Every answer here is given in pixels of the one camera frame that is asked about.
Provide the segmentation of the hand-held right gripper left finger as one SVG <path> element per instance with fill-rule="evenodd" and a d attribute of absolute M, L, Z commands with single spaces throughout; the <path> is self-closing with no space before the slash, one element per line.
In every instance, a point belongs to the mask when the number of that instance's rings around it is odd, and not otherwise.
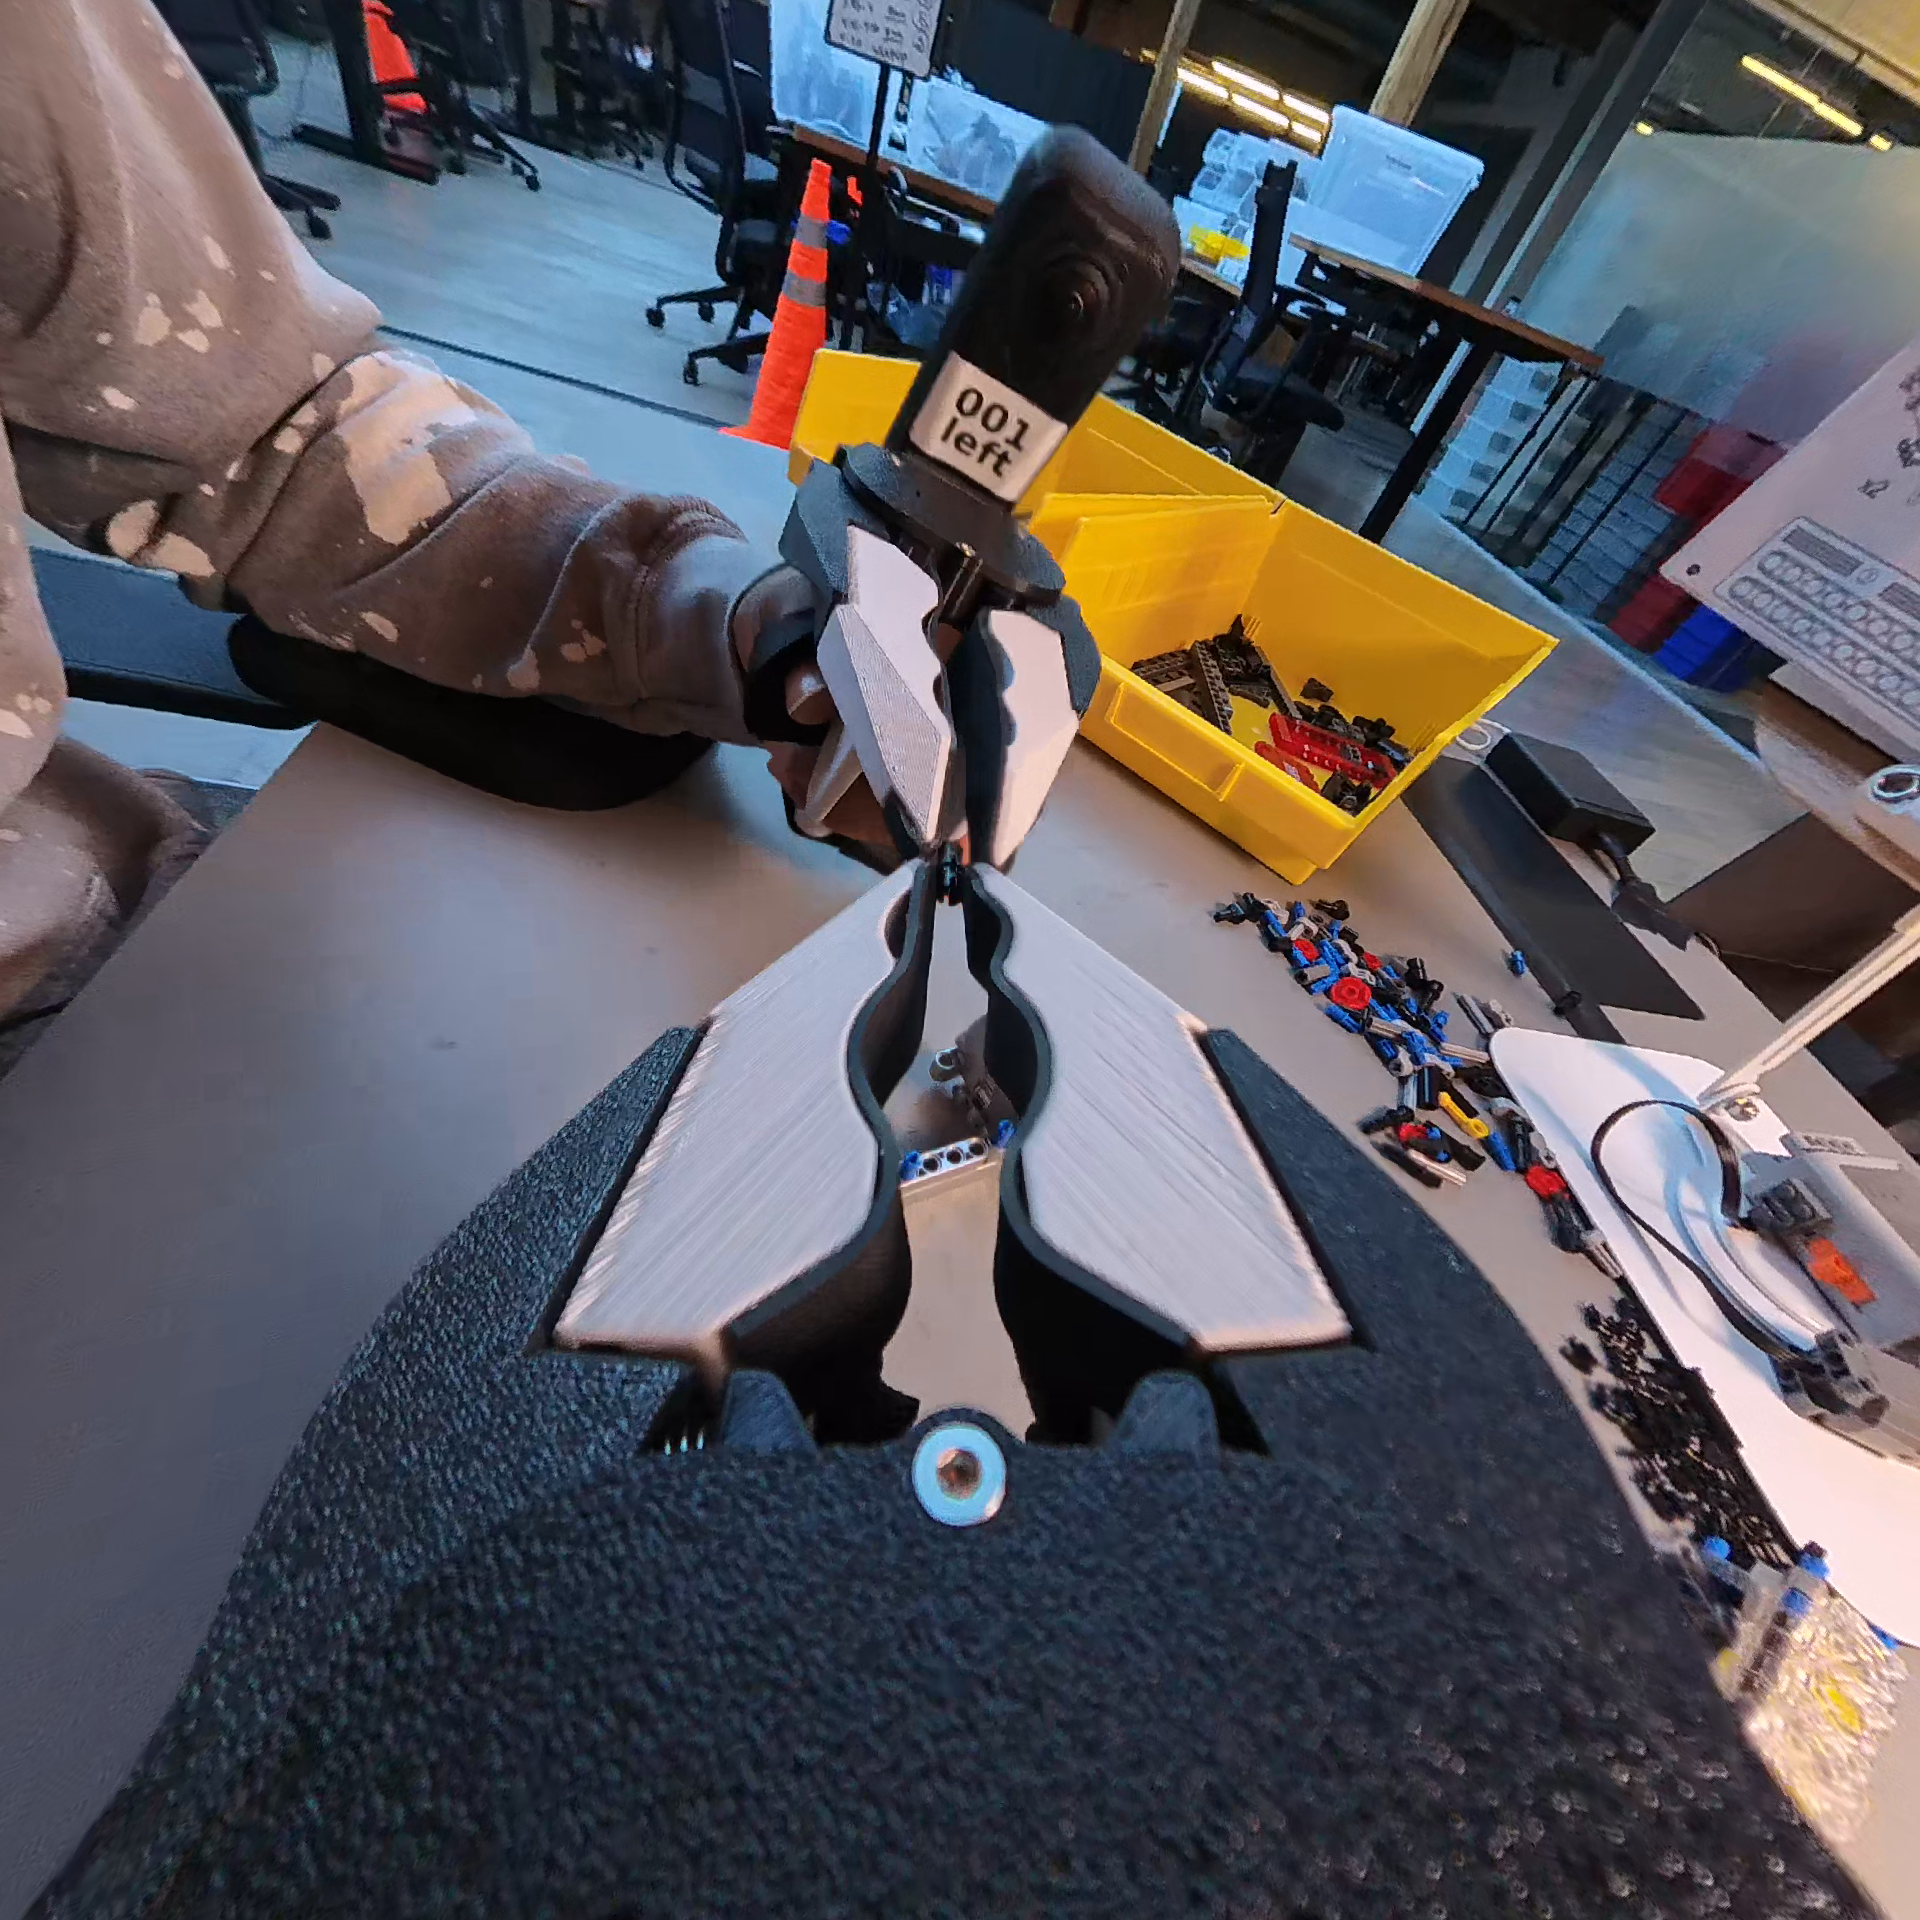
<path fill-rule="evenodd" d="M 561 1307 L 555 1343 L 778 1376 L 828 1445 L 905 1434 L 910 1294 L 883 1112 L 922 1044 L 922 869 L 877 880 L 704 1022 Z"/>

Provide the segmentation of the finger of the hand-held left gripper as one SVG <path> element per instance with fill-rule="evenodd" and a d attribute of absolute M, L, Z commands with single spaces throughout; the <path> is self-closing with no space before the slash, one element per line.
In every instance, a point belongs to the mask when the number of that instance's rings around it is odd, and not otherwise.
<path fill-rule="evenodd" d="M 977 614 L 956 648 L 956 744 L 974 863 L 1005 870 L 1078 728 L 1065 637 L 1030 612 Z"/>
<path fill-rule="evenodd" d="M 914 853 L 945 843 L 954 720 L 930 620 L 945 589 L 888 536 L 849 527 L 849 586 L 818 643 L 844 744 Z"/>

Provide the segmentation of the silver engine block piece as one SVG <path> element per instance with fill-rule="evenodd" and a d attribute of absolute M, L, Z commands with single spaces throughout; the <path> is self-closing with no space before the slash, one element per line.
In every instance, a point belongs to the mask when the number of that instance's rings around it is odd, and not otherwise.
<path fill-rule="evenodd" d="M 988 1023 L 980 1014 L 939 1046 L 929 1061 L 929 1080 L 949 1094 L 968 1138 L 1004 1149 L 1017 1132 L 1019 1108 L 990 1070 Z"/>

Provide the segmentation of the instruction booklet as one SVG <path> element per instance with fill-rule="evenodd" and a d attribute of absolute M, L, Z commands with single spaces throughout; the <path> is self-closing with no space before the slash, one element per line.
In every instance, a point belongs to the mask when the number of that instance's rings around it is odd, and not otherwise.
<path fill-rule="evenodd" d="M 1849 728 L 1917 749 L 1917 343 L 1662 565 L 1817 684 Z"/>

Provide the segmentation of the person's left hand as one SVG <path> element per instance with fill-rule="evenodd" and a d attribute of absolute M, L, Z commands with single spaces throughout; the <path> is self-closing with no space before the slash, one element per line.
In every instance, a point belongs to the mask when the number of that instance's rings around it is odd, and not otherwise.
<path fill-rule="evenodd" d="M 742 686 L 749 741 L 766 749 L 770 773 L 785 791 L 789 822 L 801 832 L 801 810 L 824 760 L 826 735 L 837 708 L 818 667 L 818 618 L 812 581 L 795 566 L 774 565 L 749 581 L 726 618 Z M 818 829 L 805 829 L 842 855 L 892 870 L 899 846 L 872 787 L 860 771 Z"/>

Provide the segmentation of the black office chair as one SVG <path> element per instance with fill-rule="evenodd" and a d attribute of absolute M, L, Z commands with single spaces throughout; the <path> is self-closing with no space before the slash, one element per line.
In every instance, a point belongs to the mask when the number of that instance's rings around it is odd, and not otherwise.
<path fill-rule="evenodd" d="M 1234 306 L 1178 301 L 1133 354 L 1123 398 L 1149 422 L 1213 454 L 1232 454 L 1256 479 L 1277 484 L 1310 424 L 1337 432 L 1347 418 L 1328 395 L 1354 322 L 1280 278 L 1297 162 L 1265 167 L 1256 236 Z"/>
<path fill-rule="evenodd" d="M 734 55 L 726 4 L 664 3 L 664 35 L 664 167 L 683 196 L 717 219 L 717 284 L 661 294 L 644 319 L 661 330 L 673 303 L 693 303 L 701 319 L 713 319 L 721 301 L 734 303 L 726 338 L 685 354 L 681 375 L 696 389 L 704 364 L 749 373 L 770 343 L 773 331 L 749 331 L 749 322 L 774 318 L 789 223 L 779 167 L 766 151 L 770 132 L 748 116 L 753 72 Z"/>
<path fill-rule="evenodd" d="M 280 211 L 298 218 L 308 237 L 328 242 L 332 237 L 328 218 L 340 211 L 339 196 L 307 183 L 272 175 L 260 152 L 253 102 L 277 91 L 280 68 L 256 4 L 158 3 L 155 10 L 221 108 L 269 200 Z"/>

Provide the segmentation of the yellow storage bin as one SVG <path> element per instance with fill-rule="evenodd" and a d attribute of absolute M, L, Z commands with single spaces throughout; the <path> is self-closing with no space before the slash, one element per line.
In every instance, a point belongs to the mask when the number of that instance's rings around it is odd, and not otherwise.
<path fill-rule="evenodd" d="M 916 366 L 821 351 L 789 444 L 789 476 L 842 445 L 880 442 Z M 1099 603 L 1248 588 L 1280 527 L 1274 490 L 1113 398 L 1088 413 L 1025 494 L 1019 515 L 1062 565 L 1072 592 Z"/>
<path fill-rule="evenodd" d="M 1033 527 L 1102 654 L 1083 741 L 1290 883 L 1336 866 L 1557 645 L 1290 503 L 1062 495 Z M 1364 811 L 1332 804 L 1138 677 L 1138 661 L 1237 618 L 1286 687 L 1325 684 L 1341 712 L 1394 727 L 1409 765 Z"/>

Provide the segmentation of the wooden top table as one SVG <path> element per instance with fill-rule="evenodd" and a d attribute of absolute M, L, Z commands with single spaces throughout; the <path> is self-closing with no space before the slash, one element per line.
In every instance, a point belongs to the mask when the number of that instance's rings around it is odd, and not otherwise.
<path fill-rule="evenodd" d="M 1412 432 L 1409 451 L 1386 478 L 1357 527 L 1357 536 L 1364 541 L 1381 543 L 1393 533 L 1494 360 L 1555 366 L 1579 378 L 1603 373 L 1603 359 L 1593 349 L 1454 294 L 1444 286 L 1389 269 L 1364 256 L 1344 253 L 1310 236 L 1301 237 L 1299 250 L 1307 260 L 1315 292 L 1341 306 L 1364 303 L 1366 300 L 1403 306 L 1418 322 L 1432 324 L 1438 343 L 1446 349 L 1446 378 Z"/>

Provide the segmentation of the person's black clothing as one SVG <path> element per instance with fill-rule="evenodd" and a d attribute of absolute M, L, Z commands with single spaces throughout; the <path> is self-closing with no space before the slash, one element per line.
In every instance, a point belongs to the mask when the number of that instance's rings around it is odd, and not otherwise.
<path fill-rule="evenodd" d="M 232 667 L 256 694 L 305 720 L 498 800 L 621 810 L 678 782 L 710 749 L 696 733 L 646 735 L 538 696 L 493 696 L 280 635 L 253 614 L 226 635 Z"/>

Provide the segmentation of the pile of black pins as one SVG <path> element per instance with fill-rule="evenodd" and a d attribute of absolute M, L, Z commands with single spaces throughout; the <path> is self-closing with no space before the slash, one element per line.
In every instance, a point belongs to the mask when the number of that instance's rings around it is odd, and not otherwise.
<path fill-rule="evenodd" d="M 1627 1294 L 1605 1307 L 1584 1302 L 1579 1330 L 1560 1356 L 1617 1431 L 1630 1478 L 1657 1520 L 1698 1548 L 1725 1542 L 1740 1567 L 1789 1566 L 1796 1542 L 1746 1468 L 1709 1387 L 1673 1357 Z"/>

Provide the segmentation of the grey battery box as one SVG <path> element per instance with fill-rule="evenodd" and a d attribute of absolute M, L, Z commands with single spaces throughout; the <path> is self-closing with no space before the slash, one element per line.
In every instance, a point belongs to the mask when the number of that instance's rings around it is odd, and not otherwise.
<path fill-rule="evenodd" d="M 1900 1275 L 1886 1218 L 1828 1158 L 1744 1155 L 1744 1222 L 1776 1238 L 1814 1291 L 1864 1310 L 1892 1298 Z"/>

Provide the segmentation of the grey motor with orange end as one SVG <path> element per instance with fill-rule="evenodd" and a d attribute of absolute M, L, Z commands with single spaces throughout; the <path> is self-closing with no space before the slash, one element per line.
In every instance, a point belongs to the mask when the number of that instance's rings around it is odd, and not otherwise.
<path fill-rule="evenodd" d="M 1906 1468 L 1917 1468 L 1916 1339 L 1896 1349 L 1837 1330 L 1774 1356 L 1774 1382 L 1802 1420 Z"/>

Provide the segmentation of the person's camouflage hoodie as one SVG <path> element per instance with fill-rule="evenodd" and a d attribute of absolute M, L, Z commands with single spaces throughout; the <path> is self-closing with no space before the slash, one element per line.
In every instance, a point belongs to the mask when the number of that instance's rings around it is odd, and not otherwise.
<path fill-rule="evenodd" d="M 33 573 L 28 522 L 189 582 L 232 568 L 228 483 L 4 424 L 2 535 L 2 1066 L 14 1070 L 203 851 L 170 784 L 65 735 L 66 678 Z"/>

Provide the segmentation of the transparent brick assembly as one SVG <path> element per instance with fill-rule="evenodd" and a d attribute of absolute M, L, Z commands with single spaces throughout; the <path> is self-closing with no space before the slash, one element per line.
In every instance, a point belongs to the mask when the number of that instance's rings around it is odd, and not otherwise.
<path fill-rule="evenodd" d="M 1712 1679 L 1744 1738 L 1825 1839 L 1856 1838 L 1904 1687 L 1900 1642 L 1837 1592 L 1812 1542 L 1788 1567 L 1746 1567 L 1714 1534 L 1696 1582 L 1720 1635 Z"/>

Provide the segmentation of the wooden post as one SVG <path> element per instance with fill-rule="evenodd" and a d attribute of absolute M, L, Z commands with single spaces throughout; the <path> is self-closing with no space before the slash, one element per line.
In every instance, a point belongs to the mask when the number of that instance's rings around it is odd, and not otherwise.
<path fill-rule="evenodd" d="M 1149 174 L 1155 151 L 1162 143 L 1169 116 L 1181 85 L 1181 59 L 1189 50 L 1194 22 L 1202 10 L 1197 0 L 1181 0 L 1169 4 L 1169 20 L 1158 40 L 1142 108 L 1136 120 L 1133 142 L 1126 156 L 1129 167 L 1138 175 Z"/>
<path fill-rule="evenodd" d="M 1412 4 L 1366 112 L 1411 127 L 1451 40 L 1473 10 L 1469 0 L 1420 0 Z"/>

